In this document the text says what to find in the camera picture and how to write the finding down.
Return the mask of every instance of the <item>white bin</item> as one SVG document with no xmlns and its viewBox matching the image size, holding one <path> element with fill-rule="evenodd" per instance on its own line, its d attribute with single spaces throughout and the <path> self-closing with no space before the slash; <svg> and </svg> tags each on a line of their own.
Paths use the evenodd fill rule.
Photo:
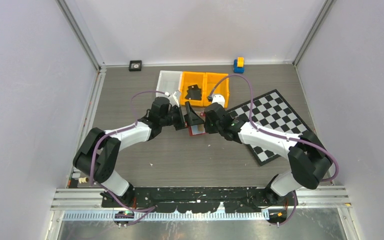
<svg viewBox="0 0 384 240">
<path fill-rule="evenodd" d="M 168 92 L 173 94 L 175 91 L 180 91 L 182 83 L 182 71 L 159 71 L 157 91 Z M 156 97 L 162 97 L 164 94 L 156 93 Z"/>
</svg>

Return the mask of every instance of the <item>chessboard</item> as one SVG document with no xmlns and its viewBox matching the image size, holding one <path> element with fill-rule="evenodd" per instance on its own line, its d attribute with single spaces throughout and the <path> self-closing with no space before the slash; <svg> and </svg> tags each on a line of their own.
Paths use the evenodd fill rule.
<svg viewBox="0 0 384 240">
<path fill-rule="evenodd" d="M 247 101 L 227 111 L 233 118 L 248 119 L 250 106 L 250 101 Z M 276 89 L 254 98 L 252 121 L 263 127 L 284 133 L 301 134 L 306 130 L 310 130 L 308 125 Z M 279 157 L 272 151 L 259 146 L 247 145 L 247 147 L 260 166 Z"/>
</svg>

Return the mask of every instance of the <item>checkerboard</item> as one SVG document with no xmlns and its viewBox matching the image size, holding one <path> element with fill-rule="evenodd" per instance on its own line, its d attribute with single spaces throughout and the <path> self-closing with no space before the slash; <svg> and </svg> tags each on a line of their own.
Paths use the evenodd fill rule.
<svg viewBox="0 0 384 240">
<path fill-rule="evenodd" d="M 233 118 L 247 119 L 250 114 L 250 101 L 235 106 L 228 112 Z M 258 125 L 284 133 L 301 134 L 310 130 L 276 89 L 254 98 L 252 120 Z M 259 146 L 247 145 L 247 147 L 261 166 L 279 157 Z"/>
</svg>

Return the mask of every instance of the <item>table surface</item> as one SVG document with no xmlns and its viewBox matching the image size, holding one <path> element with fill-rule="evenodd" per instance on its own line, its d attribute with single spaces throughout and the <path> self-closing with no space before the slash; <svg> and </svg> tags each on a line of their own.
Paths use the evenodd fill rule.
<svg viewBox="0 0 384 240">
<path fill-rule="evenodd" d="M 134 122 L 131 97 L 155 90 L 161 70 L 233 73 L 231 65 L 145 66 L 129 72 L 127 67 L 109 67 L 93 126 L 111 130 Z M 254 96 L 277 89 L 299 116 L 314 129 L 295 68 L 290 64 L 246 65 L 245 76 L 252 83 Z M 228 108 L 250 100 L 248 85 L 241 78 L 229 81 Z M 142 117 L 151 107 L 155 94 L 134 99 Z M 194 107 L 196 112 L 203 108 Z M 115 170 L 137 187 L 265 186 L 274 175 L 290 170 L 286 159 L 258 166 L 245 145 L 226 141 L 218 134 L 189 136 L 187 129 L 165 127 L 155 139 L 135 144 L 118 154 Z"/>
</svg>

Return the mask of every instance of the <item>blue block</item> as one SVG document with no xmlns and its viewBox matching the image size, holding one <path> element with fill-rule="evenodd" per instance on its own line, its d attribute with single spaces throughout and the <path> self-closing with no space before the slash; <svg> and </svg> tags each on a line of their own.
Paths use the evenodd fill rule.
<svg viewBox="0 0 384 240">
<path fill-rule="evenodd" d="M 235 60 L 233 61 L 233 72 L 234 72 L 235 74 L 243 74 L 244 71 L 245 71 L 245 66 L 243 66 L 243 67 L 238 67 L 238 60 L 235 59 Z"/>
</svg>

